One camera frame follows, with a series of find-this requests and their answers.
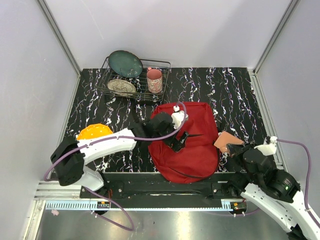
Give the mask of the dark wire dish rack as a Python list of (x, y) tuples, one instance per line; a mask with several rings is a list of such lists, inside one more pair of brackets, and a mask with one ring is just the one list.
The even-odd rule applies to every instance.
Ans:
[[(113, 71), (109, 65), (109, 57), (103, 62), (100, 69), (100, 79), (96, 84), (96, 88), (105, 95), (112, 97), (125, 97), (137, 101), (162, 102), (168, 88), (168, 78), (171, 72), (171, 63), (168, 61), (142, 59), (143, 71), (136, 78), (123, 77)], [(162, 91), (160, 93), (151, 93), (147, 84), (147, 68), (158, 69), (162, 72)], [(109, 90), (107, 84), (110, 80), (121, 79), (130, 82), (136, 88), (136, 93), (131, 96), (120, 96), (114, 91)]]

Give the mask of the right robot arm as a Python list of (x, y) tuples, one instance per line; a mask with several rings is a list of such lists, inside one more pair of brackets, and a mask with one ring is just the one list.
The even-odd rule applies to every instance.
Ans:
[(277, 151), (276, 137), (261, 145), (228, 143), (226, 149), (246, 171), (236, 173), (227, 182), (224, 190), (230, 197), (242, 197), (254, 203), (282, 227), (290, 240), (320, 238), (320, 222), (313, 215), (300, 184), (270, 159)]

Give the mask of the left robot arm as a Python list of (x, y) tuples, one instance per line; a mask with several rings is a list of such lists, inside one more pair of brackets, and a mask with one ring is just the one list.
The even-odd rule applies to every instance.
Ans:
[(108, 193), (108, 186), (100, 173), (88, 167), (89, 163), (155, 141), (163, 141), (178, 152), (184, 147), (188, 133), (184, 132), (181, 138), (177, 138), (177, 134), (188, 118), (183, 110), (172, 114), (160, 112), (153, 118), (135, 122), (129, 128), (109, 135), (95, 137), (90, 133), (90, 139), (67, 137), (50, 157), (57, 180), (62, 187), (81, 185), (89, 188), (95, 197), (103, 198)]

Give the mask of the pink leather wallet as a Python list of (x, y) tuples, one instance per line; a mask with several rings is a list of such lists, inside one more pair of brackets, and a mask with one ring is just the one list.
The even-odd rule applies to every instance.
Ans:
[(245, 142), (227, 131), (223, 131), (217, 140), (214, 142), (214, 146), (220, 150), (222, 154), (229, 153), (230, 151), (227, 148), (227, 144), (231, 145), (243, 145)]

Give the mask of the red student backpack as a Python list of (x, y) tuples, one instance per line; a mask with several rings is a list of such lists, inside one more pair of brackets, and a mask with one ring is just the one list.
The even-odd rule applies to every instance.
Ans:
[[(145, 120), (161, 112), (172, 114), (173, 106), (177, 106), (176, 103), (159, 105)], [(179, 138), (184, 131), (188, 132), (185, 147), (174, 152), (161, 140), (140, 147), (148, 148), (153, 164), (166, 180), (189, 184), (208, 178), (218, 169), (220, 154), (214, 143), (219, 135), (213, 111), (208, 103), (185, 102), (179, 108), (188, 114), (188, 120), (176, 136)], [(135, 105), (132, 106), (131, 113), (135, 123), (145, 121), (138, 117)]]

